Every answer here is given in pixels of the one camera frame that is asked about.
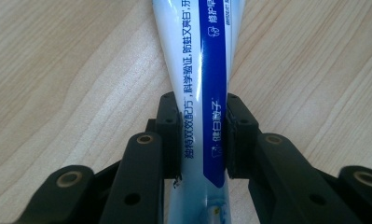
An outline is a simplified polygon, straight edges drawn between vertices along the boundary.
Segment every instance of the toothpaste tube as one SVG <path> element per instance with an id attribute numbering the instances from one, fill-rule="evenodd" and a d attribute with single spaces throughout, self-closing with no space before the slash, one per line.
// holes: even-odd
<path id="1" fill-rule="evenodd" d="M 183 116 L 182 178 L 171 192 L 169 223 L 230 223 L 222 131 L 243 7 L 244 0 L 153 0 Z"/>

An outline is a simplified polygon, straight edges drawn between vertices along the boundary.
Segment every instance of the round hole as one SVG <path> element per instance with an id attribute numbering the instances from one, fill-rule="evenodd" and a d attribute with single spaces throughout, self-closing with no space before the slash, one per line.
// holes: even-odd
<path id="1" fill-rule="evenodd" d="M 137 138 L 139 144 L 149 144 L 153 141 L 153 136 L 151 135 L 142 135 Z"/>
<path id="2" fill-rule="evenodd" d="M 359 182 L 372 187 L 372 174 L 364 171 L 356 171 L 353 174 L 354 178 L 356 178 Z"/>
<path id="3" fill-rule="evenodd" d="M 325 201 L 325 198 L 319 194 L 311 194 L 310 195 L 310 200 L 313 202 L 313 203 L 316 203 L 316 204 L 319 204 L 319 205 L 325 205 L 326 204 L 326 201 Z"/>
<path id="4" fill-rule="evenodd" d="M 282 139 L 275 135 L 268 135 L 265 140 L 274 145 L 279 145 L 282 142 Z"/>
<path id="5" fill-rule="evenodd" d="M 138 193 L 131 193 L 125 197 L 124 203 L 126 205 L 136 205 L 138 202 L 140 202 L 140 199 L 141 198 Z"/>
<path id="6" fill-rule="evenodd" d="M 69 188 L 81 180 L 82 174 L 78 171 L 69 171 L 57 179 L 57 186 L 60 188 Z"/>

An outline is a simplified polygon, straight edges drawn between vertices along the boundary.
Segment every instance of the wood grain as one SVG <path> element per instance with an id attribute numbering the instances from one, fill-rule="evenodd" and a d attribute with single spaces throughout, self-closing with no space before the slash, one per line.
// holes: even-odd
<path id="1" fill-rule="evenodd" d="M 99 172 L 171 91 L 151 1 L 0 0 L 0 223 L 49 174 Z M 336 175 L 372 168 L 372 0 L 250 0 L 230 91 Z M 233 223 L 257 223 L 244 180 Z"/>

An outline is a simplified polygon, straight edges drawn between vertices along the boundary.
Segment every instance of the white tube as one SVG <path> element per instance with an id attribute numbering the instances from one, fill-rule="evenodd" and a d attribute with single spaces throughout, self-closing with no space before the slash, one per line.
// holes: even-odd
<path id="1" fill-rule="evenodd" d="M 222 131 L 244 0 L 153 0 L 183 115 L 182 180 L 169 223 L 230 223 Z"/>

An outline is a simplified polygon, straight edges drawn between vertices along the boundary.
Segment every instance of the dark blue label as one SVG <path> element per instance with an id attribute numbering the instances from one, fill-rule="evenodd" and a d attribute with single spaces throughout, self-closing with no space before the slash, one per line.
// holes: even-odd
<path id="1" fill-rule="evenodd" d="M 226 32 L 223 0 L 200 1 L 203 174 L 224 185 L 222 131 L 227 106 Z"/>

